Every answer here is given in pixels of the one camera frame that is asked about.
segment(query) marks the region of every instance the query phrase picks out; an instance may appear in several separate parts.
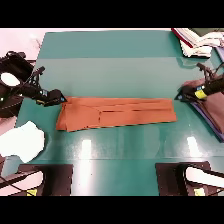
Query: orange cloth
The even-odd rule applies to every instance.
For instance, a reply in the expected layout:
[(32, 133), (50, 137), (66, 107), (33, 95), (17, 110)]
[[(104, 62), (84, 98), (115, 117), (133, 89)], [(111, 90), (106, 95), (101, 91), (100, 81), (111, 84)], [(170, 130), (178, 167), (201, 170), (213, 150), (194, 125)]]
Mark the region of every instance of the orange cloth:
[(176, 121), (172, 99), (68, 97), (56, 124), (57, 130), (78, 131)]

